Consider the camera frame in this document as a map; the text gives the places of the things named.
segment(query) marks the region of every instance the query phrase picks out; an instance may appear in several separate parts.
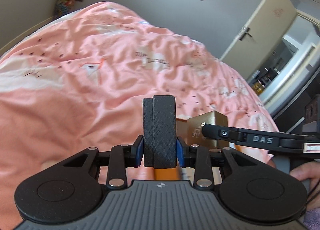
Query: white door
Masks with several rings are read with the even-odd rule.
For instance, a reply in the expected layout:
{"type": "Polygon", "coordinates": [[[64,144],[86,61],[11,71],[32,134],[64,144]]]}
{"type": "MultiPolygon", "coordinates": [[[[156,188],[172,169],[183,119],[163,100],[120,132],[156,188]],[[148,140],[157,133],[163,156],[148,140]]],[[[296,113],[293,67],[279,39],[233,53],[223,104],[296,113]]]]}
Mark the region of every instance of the white door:
{"type": "Polygon", "coordinates": [[[220,60],[248,79],[272,53],[296,16],[290,0],[262,0],[220,60]]]}

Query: white label sticker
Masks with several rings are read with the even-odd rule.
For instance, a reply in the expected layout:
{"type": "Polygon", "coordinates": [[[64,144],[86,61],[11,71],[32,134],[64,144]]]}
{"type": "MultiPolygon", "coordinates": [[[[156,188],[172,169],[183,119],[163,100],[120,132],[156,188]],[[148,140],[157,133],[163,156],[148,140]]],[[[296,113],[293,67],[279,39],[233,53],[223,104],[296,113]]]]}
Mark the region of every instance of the white label sticker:
{"type": "Polygon", "coordinates": [[[320,153],[320,143],[304,143],[304,153],[320,153]]]}

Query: pink blanket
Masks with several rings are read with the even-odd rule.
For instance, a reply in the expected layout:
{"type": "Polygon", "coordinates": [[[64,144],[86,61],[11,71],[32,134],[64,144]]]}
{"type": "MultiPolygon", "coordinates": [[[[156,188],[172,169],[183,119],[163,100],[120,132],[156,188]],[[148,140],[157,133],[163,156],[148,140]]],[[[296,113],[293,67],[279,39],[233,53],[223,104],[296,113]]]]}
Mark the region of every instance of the pink blanket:
{"type": "MultiPolygon", "coordinates": [[[[186,36],[111,2],[94,4],[0,61],[0,229],[21,218],[14,191],[27,177],[89,146],[133,143],[142,99],[174,95],[177,116],[217,110],[229,126],[277,130],[240,75],[186,36]]],[[[243,149],[267,161],[266,151],[243,149]]],[[[152,169],[128,169],[153,178],[152,169]]]]}

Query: purple fabric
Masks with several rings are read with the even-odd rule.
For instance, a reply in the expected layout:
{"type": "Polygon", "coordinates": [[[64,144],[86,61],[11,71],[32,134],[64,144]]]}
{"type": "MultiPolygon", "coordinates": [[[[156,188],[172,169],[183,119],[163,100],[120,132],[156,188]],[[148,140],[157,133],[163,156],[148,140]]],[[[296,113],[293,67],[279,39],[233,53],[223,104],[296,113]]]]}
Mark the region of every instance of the purple fabric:
{"type": "Polygon", "coordinates": [[[307,211],[303,223],[309,230],[320,230],[320,208],[307,211]]]}

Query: baseboard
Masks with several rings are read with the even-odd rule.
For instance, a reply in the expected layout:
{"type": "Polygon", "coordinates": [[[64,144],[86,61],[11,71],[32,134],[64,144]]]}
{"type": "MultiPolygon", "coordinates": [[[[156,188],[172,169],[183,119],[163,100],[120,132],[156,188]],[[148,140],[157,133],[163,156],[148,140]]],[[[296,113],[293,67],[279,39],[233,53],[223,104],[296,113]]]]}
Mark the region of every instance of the baseboard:
{"type": "Polygon", "coordinates": [[[50,23],[52,21],[53,21],[53,17],[50,17],[50,18],[42,21],[41,23],[33,26],[32,28],[26,30],[25,32],[23,32],[22,34],[17,36],[16,38],[14,38],[12,41],[7,43],[5,46],[3,46],[0,49],[0,57],[2,57],[2,55],[5,54],[7,51],[9,51],[12,47],[14,47],[18,43],[20,43],[24,38],[26,38],[27,36],[31,35],[35,31],[37,31],[38,29],[40,29],[41,27],[47,25],[48,23],[50,23]]]}

